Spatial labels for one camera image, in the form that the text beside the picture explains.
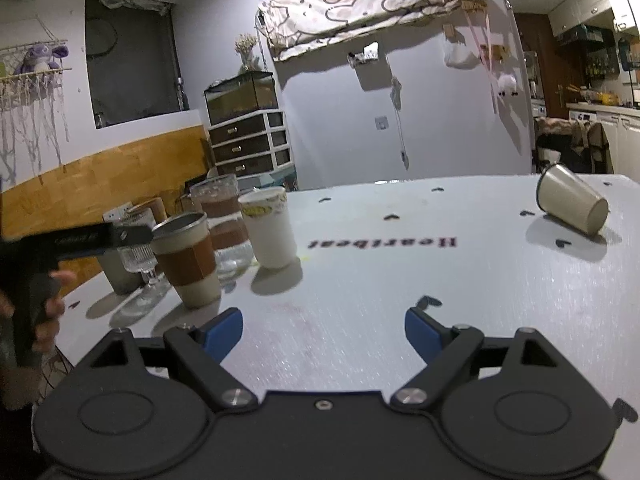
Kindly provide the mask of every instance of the coffee cup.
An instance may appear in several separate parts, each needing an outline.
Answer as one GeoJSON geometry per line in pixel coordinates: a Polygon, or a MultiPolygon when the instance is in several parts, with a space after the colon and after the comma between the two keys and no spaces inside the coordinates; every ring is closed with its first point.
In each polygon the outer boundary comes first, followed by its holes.
{"type": "Polygon", "coordinates": [[[136,214],[144,211],[145,209],[151,209],[151,212],[154,215],[154,220],[157,224],[160,222],[164,222],[167,218],[166,210],[164,209],[164,203],[159,196],[150,198],[149,200],[145,200],[140,204],[136,204],[132,208],[130,208],[127,213],[128,214],[136,214]]]}
{"type": "Polygon", "coordinates": [[[151,250],[184,306],[198,308],[222,295],[207,215],[188,212],[153,228],[151,250]]]}
{"type": "Polygon", "coordinates": [[[562,164],[550,166],[542,174],[536,201],[542,211],[588,236],[602,229],[609,215],[607,200],[562,164]]]}
{"type": "Polygon", "coordinates": [[[267,187],[238,199],[255,259],[266,269],[281,269],[296,259],[296,240],[289,219],[287,191],[267,187]]]}

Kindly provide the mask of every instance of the vase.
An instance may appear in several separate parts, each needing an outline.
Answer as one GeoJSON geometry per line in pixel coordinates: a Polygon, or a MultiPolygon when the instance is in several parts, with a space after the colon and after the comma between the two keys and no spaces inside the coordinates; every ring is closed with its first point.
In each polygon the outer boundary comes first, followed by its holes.
{"type": "Polygon", "coordinates": [[[241,50],[240,61],[242,65],[238,73],[242,74],[244,72],[251,72],[253,70],[260,70],[260,63],[258,62],[258,58],[254,57],[254,50],[241,50]]]}

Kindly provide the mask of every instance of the plush toy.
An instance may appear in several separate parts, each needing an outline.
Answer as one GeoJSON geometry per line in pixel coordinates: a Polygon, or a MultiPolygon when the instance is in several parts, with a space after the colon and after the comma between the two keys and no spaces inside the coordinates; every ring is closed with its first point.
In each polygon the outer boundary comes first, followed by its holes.
{"type": "Polygon", "coordinates": [[[60,65],[51,58],[62,59],[68,55],[69,49],[65,45],[51,48],[49,45],[37,43],[29,47],[14,75],[55,70],[60,68],[60,65]]]}
{"type": "Polygon", "coordinates": [[[518,80],[513,74],[503,73],[498,78],[498,94],[502,97],[509,94],[512,96],[518,95],[518,80]]]}

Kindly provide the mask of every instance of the window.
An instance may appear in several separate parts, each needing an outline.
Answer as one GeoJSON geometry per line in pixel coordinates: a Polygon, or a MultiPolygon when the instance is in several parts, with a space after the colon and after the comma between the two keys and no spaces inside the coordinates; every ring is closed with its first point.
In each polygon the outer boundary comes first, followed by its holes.
{"type": "Polygon", "coordinates": [[[145,0],[85,1],[85,54],[97,128],[188,108],[178,84],[169,5],[149,2],[158,4],[162,15],[138,2],[145,0]]]}

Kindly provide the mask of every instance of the human hand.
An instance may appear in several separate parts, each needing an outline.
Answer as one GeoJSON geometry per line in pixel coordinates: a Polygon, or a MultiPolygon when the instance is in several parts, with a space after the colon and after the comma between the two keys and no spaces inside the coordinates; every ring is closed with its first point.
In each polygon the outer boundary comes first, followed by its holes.
{"type": "MultiPolygon", "coordinates": [[[[55,270],[49,275],[65,286],[76,280],[76,274],[71,270],[55,270]]],[[[45,304],[48,320],[41,323],[35,330],[35,341],[31,347],[34,352],[46,353],[50,352],[54,346],[54,340],[60,331],[60,323],[58,318],[65,312],[65,302],[60,295],[47,300],[45,304]]],[[[11,317],[14,314],[14,306],[9,299],[0,290],[0,316],[11,317]]]]}
{"type": "MultiPolygon", "coordinates": [[[[70,270],[56,270],[49,275],[58,280],[60,285],[69,285],[76,279],[76,274],[70,270]]],[[[36,327],[36,341],[32,346],[35,352],[44,353],[53,349],[54,339],[60,330],[58,318],[65,311],[65,303],[60,295],[57,295],[47,300],[45,309],[49,319],[36,327]]],[[[0,290],[0,317],[8,319],[14,311],[14,306],[0,290]]],[[[4,407],[8,410],[18,410],[36,400],[41,374],[41,370],[29,367],[4,369],[0,363],[0,398],[4,407]]]]}

